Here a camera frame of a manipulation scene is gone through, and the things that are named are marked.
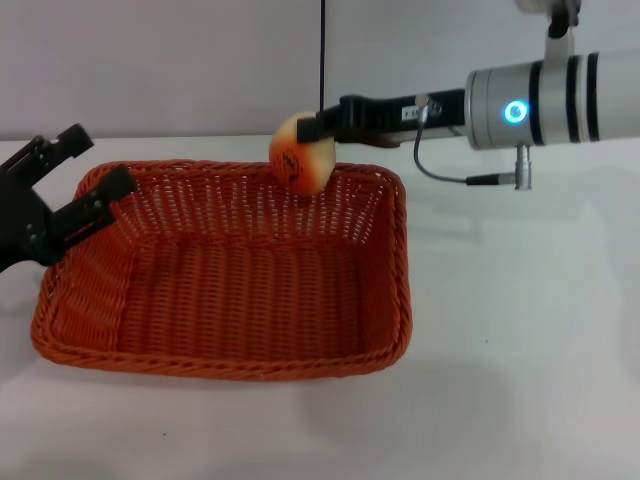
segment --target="black bracket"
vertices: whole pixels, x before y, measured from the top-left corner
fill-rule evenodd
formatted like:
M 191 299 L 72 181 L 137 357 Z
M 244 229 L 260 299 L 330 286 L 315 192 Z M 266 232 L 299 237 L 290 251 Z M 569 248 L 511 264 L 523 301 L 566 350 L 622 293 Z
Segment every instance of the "black bracket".
M 38 136 L 0 165 L 0 272 L 34 260 L 53 265 L 67 250 L 113 223 L 109 204 L 136 190 L 126 167 L 117 167 L 92 191 L 52 212 L 33 186 L 70 157 L 93 146 L 80 125 L 51 142 Z
M 424 125 L 426 130 L 464 126 L 464 89 L 430 93 L 429 97 L 441 106 Z M 297 122 L 300 143 L 317 142 L 334 137 L 339 143 L 362 143 L 382 148 L 400 145 L 394 137 L 402 132 L 418 129 L 416 96 L 372 99 L 347 95 L 340 103 L 316 113 L 315 117 Z
M 582 0 L 563 0 L 555 4 L 549 15 L 551 24 L 547 33 L 548 37 L 562 38 L 567 34 L 569 28 L 577 27 L 581 8 Z

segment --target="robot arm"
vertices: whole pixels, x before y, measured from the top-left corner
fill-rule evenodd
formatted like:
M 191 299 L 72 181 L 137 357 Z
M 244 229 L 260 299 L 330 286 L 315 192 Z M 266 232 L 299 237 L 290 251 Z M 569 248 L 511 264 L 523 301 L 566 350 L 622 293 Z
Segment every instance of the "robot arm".
M 34 138 L 0 165 L 0 272 L 23 260 L 53 265 L 113 222 L 110 203 L 136 189 L 125 167 L 115 168 L 94 190 L 55 212 L 32 189 L 55 167 L 92 146 L 84 129 L 74 125 L 57 142 Z
M 346 96 L 298 121 L 298 141 L 398 146 L 466 136 L 475 150 L 515 148 L 515 172 L 456 180 L 468 185 L 531 182 L 529 147 L 640 136 L 640 51 L 573 54 L 577 0 L 518 0 L 523 11 L 550 18 L 543 60 L 471 72 L 464 89 L 373 100 Z

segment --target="gray cable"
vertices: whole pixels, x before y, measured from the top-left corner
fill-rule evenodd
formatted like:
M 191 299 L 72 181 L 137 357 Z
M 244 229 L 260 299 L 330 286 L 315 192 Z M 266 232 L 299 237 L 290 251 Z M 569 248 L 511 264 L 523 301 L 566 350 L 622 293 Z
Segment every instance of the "gray cable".
M 427 115 L 429 113 L 428 110 L 429 110 L 429 107 L 423 106 L 423 107 L 420 107 L 420 110 L 418 112 L 418 134 L 416 135 L 416 141 L 413 144 L 413 161 L 416 162 L 416 167 L 418 167 L 418 170 L 424 173 L 427 177 L 433 178 L 434 180 L 440 180 L 441 182 L 466 184 L 467 180 L 464 178 L 445 177 L 442 175 L 431 173 L 429 170 L 427 170 L 422 166 L 422 163 L 420 163 L 420 157 L 418 155 L 418 147 L 420 147 L 420 139 L 422 138 L 424 124 L 427 121 Z

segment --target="silver cylindrical motor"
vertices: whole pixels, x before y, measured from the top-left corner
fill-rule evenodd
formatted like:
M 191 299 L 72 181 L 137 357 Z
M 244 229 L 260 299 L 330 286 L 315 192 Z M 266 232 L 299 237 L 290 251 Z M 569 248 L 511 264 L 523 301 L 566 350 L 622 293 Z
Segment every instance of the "silver cylindrical motor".
M 640 51 L 592 53 L 472 72 L 474 149 L 640 136 Z

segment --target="wicker basket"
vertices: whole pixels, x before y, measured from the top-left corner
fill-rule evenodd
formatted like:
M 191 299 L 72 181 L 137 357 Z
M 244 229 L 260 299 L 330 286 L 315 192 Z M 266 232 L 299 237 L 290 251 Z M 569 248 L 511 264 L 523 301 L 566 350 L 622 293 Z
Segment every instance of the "wicker basket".
M 81 195 L 112 168 L 89 172 Z M 339 165 L 314 197 L 268 164 L 124 163 L 138 191 L 116 223 L 42 282 L 32 340 L 103 370 L 298 380 L 392 365 L 411 334 L 405 192 Z

